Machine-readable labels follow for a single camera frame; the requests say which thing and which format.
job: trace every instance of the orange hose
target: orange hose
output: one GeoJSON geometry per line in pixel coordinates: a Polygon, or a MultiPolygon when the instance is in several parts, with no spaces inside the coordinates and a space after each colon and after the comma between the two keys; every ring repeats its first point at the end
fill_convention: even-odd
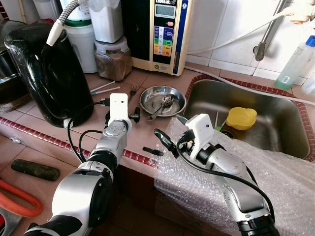
{"type": "Polygon", "coordinates": [[[4,194],[0,193],[0,207],[23,217],[36,217],[39,216],[44,211],[43,204],[32,195],[18,189],[3,180],[0,179],[0,188],[24,199],[25,201],[32,204],[35,209],[29,209],[27,207],[21,206],[11,199],[7,198],[4,194]]]}

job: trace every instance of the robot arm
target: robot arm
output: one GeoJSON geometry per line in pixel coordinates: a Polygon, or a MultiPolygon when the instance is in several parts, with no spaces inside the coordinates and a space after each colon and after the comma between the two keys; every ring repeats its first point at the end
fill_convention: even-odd
{"type": "Polygon", "coordinates": [[[132,124],[128,96],[110,97],[108,127],[89,159],[64,178],[56,189],[52,218],[43,225],[30,225],[25,236],[87,236],[108,214],[114,171],[127,145],[132,124]]]}
{"type": "Polygon", "coordinates": [[[190,120],[178,118],[189,130],[175,146],[166,134],[156,129],[155,134],[161,142],[175,158],[181,156],[191,166],[216,175],[226,204],[243,236],[279,236],[274,226],[273,209],[270,214],[264,202],[264,198],[268,197],[258,188],[245,163],[226,152],[221,145],[213,146],[210,143],[214,131],[209,116],[200,114],[190,120]],[[183,156],[183,152],[189,154],[190,161],[183,156]],[[192,160],[199,161],[205,168],[194,165],[192,160]]]}

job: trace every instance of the metal bowl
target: metal bowl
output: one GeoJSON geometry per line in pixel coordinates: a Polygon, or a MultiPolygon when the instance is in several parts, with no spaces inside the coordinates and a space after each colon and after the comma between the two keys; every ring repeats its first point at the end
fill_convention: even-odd
{"type": "Polygon", "coordinates": [[[153,114],[161,106],[162,99],[165,95],[174,95],[172,105],[165,106],[159,113],[158,117],[171,117],[182,112],[187,104],[185,96],[177,89],[169,86],[153,86],[144,90],[140,96],[140,106],[149,114],[153,114]]]}

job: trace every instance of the sink basin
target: sink basin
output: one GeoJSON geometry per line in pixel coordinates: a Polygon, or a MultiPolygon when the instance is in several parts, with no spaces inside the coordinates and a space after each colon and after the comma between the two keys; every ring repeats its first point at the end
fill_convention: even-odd
{"type": "Polygon", "coordinates": [[[233,107],[255,109],[256,123],[244,131],[225,124],[221,132],[264,150],[280,151],[299,158],[309,155],[310,146],[300,111],[289,100],[256,94],[206,79],[193,85],[184,115],[191,118],[206,113],[214,126],[218,110],[217,126],[220,126],[233,107]]]}

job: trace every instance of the bubble wrap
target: bubble wrap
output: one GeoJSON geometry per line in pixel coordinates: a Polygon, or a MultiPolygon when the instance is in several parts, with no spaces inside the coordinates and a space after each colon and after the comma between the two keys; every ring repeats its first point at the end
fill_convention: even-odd
{"type": "MultiPolygon", "coordinates": [[[[173,118],[166,134],[177,141],[185,131],[186,127],[173,118]]],[[[276,227],[281,236],[315,235],[314,163],[280,152],[261,150],[216,130],[211,143],[220,143],[250,168],[259,188],[273,204],[276,227]]],[[[163,146],[158,145],[158,149],[163,149],[163,146]]],[[[175,159],[166,149],[164,156],[157,161],[155,186],[160,192],[202,222],[226,234],[240,235],[213,175],[195,170],[180,157],[175,159]]]]}

